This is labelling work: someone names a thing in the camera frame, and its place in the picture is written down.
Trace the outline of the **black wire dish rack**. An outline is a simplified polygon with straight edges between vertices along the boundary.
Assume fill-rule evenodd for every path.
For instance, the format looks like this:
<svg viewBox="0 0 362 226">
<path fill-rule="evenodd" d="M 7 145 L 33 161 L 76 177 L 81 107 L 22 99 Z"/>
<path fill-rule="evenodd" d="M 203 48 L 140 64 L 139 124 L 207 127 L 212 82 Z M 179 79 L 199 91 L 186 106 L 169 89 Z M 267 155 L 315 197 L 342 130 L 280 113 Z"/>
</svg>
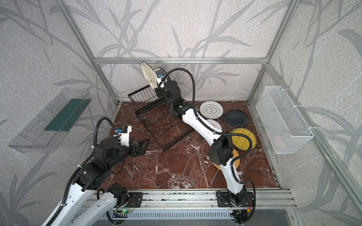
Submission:
<svg viewBox="0 0 362 226">
<path fill-rule="evenodd" d="M 128 94 L 138 120 L 144 125 L 156 143 L 167 151 L 194 129 L 169 112 L 163 97 L 159 97 L 149 85 Z"/>
</svg>

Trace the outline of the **cream floral plate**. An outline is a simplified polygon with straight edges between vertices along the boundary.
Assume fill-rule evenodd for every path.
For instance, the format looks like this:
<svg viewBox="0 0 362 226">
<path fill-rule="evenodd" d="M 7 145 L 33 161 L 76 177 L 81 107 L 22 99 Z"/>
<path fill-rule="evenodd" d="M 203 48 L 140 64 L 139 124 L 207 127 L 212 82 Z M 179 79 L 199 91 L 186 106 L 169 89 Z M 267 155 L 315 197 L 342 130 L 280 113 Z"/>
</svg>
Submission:
<svg viewBox="0 0 362 226">
<path fill-rule="evenodd" d="M 153 89 L 158 88 L 157 75 L 154 69 L 146 62 L 141 62 L 140 67 L 148 85 Z"/>
</svg>

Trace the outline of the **white plate green emblem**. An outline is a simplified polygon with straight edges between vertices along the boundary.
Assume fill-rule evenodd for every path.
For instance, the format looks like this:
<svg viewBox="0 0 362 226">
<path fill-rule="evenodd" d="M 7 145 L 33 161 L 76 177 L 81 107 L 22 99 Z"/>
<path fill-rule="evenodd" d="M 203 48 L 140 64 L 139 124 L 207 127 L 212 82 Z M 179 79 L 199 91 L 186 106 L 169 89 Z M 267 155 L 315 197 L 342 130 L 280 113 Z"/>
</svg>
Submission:
<svg viewBox="0 0 362 226">
<path fill-rule="evenodd" d="M 207 119 L 219 119 L 223 115 L 223 107 L 215 101 L 206 101 L 200 106 L 200 113 Z"/>
</svg>

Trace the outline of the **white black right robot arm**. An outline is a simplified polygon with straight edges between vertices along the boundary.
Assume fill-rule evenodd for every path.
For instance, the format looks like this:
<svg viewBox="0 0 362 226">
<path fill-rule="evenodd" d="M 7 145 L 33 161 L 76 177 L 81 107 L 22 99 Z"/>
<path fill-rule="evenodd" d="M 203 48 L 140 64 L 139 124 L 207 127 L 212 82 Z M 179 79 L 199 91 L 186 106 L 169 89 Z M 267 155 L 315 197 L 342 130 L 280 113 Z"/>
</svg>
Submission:
<svg viewBox="0 0 362 226">
<path fill-rule="evenodd" d="M 186 72 L 192 85 L 195 85 L 193 75 L 184 68 L 175 68 L 167 72 L 163 68 L 155 70 L 155 81 L 157 87 L 155 91 L 158 96 L 163 97 L 169 106 L 170 113 L 191 126 L 197 131 L 210 145 L 209 158 L 218 165 L 227 183 L 227 194 L 231 204 L 235 207 L 242 206 L 244 202 L 250 203 L 249 209 L 234 212 L 232 217 L 236 224 L 245 224 L 248 222 L 255 211 L 256 190 L 248 192 L 245 181 L 242 181 L 238 175 L 235 162 L 244 155 L 234 156 L 234 145 L 232 143 L 232 133 L 224 133 L 215 127 L 212 127 L 196 110 L 195 100 L 189 104 L 182 98 L 180 88 L 175 80 L 170 78 L 170 74 L 176 71 Z"/>
</svg>

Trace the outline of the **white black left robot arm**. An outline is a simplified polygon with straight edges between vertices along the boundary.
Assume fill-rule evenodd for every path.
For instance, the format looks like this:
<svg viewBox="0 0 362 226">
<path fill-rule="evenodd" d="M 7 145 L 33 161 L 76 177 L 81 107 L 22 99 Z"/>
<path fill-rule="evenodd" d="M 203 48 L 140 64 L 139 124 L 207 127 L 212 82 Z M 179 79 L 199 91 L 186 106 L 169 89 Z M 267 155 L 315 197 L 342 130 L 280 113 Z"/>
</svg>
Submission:
<svg viewBox="0 0 362 226">
<path fill-rule="evenodd" d="M 112 138 L 98 141 L 99 127 L 107 121 L 115 132 Z M 128 190 L 115 183 L 97 201 L 79 217 L 75 214 L 110 176 L 111 171 L 127 157 L 138 157 L 146 153 L 150 140 L 134 142 L 129 136 L 131 126 L 116 128 L 108 117 L 98 120 L 94 134 L 91 154 L 77 166 L 67 182 L 63 198 L 54 211 L 44 221 L 45 226 L 92 226 L 103 214 L 108 214 L 114 207 L 123 207 L 131 200 Z"/>
</svg>

